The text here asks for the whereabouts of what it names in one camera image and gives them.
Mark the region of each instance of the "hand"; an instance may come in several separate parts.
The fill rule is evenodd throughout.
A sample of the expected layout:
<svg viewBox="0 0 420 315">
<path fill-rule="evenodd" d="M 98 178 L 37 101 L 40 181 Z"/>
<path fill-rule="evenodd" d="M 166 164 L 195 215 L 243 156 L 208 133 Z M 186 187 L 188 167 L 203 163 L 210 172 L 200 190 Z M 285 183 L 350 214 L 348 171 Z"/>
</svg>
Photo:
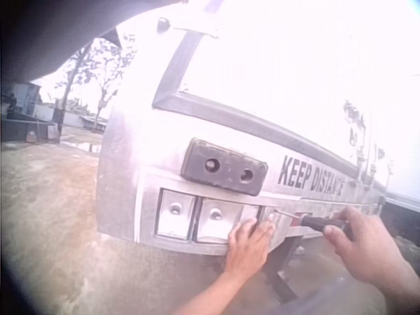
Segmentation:
<svg viewBox="0 0 420 315">
<path fill-rule="evenodd" d="M 245 283 L 256 274 L 267 260 L 275 226 L 270 220 L 264 221 L 251 235 L 256 223 L 256 218 L 243 224 L 238 223 L 229 233 L 229 252 L 224 273 L 240 283 Z"/>
<path fill-rule="evenodd" d="M 350 224 L 354 241 L 335 226 L 326 226 L 324 235 L 352 276 L 373 284 L 383 293 L 403 291 L 408 286 L 420 288 L 417 275 L 378 216 L 367 216 L 354 207 L 347 207 L 340 219 Z"/>
</svg>

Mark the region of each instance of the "silver tank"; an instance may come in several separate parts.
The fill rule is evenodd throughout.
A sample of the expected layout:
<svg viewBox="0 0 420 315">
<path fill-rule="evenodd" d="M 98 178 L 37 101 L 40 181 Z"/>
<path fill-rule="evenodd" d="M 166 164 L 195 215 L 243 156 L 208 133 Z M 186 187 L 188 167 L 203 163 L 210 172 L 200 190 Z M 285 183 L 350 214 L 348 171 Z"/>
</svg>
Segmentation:
<svg viewBox="0 0 420 315">
<path fill-rule="evenodd" d="M 380 211 L 385 188 L 373 177 L 369 122 L 343 108 L 352 96 L 346 88 L 352 68 L 344 64 L 343 76 L 333 71 L 344 58 L 342 46 L 325 52 L 310 41 L 322 37 L 328 47 L 341 40 L 314 27 L 317 19 L 333 17 L 316 10 L 314 25 L 296 25 L 297 12 L 283 8 L 282 18 L 262 21 L 259 16 L 273 10 L 268 5 L 248 7 L 239 17 L 235 5 L 216 1 L 189 22 L 169 17 L 168 29 L 156 15 L 141 31 L 140 51 L 104 135 L 96 191 L 100 232 L 223 255 L 232 226 L 250 217 L 274 214 L 271 249 L 288 237 L 320 235 L 276 209 L 325 218 L 345 205 Z M 349 142 L 350 135 L 356 140 Z M 257 196 L 185 179 L 192 139 L 265 163 Z"/>
</svg>

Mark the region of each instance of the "concrete ground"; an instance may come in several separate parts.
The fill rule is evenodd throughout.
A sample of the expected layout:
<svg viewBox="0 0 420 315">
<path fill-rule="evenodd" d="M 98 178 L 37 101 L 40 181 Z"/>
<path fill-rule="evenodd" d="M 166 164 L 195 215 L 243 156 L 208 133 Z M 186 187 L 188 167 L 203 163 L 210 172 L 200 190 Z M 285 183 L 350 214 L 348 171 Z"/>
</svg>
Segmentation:
<svg viewBox="0 0 420 315">
<path fill-rule="evenodd" d="M 224 259 L 98 233 L 101 139 L 65 128 L 61 144 L 1 145 L 3 263 L 40 314 L 170 314 L 217 278 Z M 321 238 L 303 247 L 306 254 L 297 255 L 282 274 L 298 296 L 346 275 Z M 265 275 L 257 274 L 225 314 L 265 314 L 279 305 Z M 376 289 L 350 280 L 323 312 L 384 314 L 385 306 Z"/>
</svg>

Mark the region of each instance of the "trailer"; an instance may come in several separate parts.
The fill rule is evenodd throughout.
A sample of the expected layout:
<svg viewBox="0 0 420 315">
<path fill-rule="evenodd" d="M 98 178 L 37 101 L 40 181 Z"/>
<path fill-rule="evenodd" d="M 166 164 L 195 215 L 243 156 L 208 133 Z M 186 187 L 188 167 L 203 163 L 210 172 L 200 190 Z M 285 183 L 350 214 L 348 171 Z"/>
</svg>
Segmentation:
<svg viewBox="0 0 420 315">
<path fill-rule="evenodd" d="M 271 250 L 321 235 L 276 209 L 380 213 L 389 168 L 362 109 L 351 30 L 331 32 L 344 10 L 308 12 L 310 23 L 297 26 L 299 7 L 261 22 L 273 3 L 248 4 L 231 23 L 237 6 L 210 1 L 194 19 L 161 11 L 145 19 L 104 134 L 100 232 L 224 255 L 230 229 L 250 217 L 275 215 Z"/>
</svg>

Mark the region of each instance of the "screwdriver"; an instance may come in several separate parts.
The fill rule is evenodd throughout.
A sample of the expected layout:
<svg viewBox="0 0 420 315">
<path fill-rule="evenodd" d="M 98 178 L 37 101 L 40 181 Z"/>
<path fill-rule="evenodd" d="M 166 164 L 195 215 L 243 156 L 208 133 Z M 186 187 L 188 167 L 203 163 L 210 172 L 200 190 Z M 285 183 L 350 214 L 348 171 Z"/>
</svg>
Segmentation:
<svg viewBox="0 0 420 315">
<path fill-rule="evenodd" d="M 345 220 L 341 219 L 325 219 L 321 217 L 313 217 L 311 215 L 302 215 L 298 217 L 297 215 L 292 215 L 291 213 L 287 213 L 284 211 L 280 211 L 275 209 L 274 212 L 279 213 L 281 215 L 285 215 L 287 217 L 291 217 L 294 219 L 299 219 L 299 224 L 301 226 L 307 226 L 315 231 L 323 232 L 324 227 L 327 225 L 333 225 L 339 228 L 346 234 L 350 241 L 353 240 L 353 233 L 349 223 Z"/>
</svg>

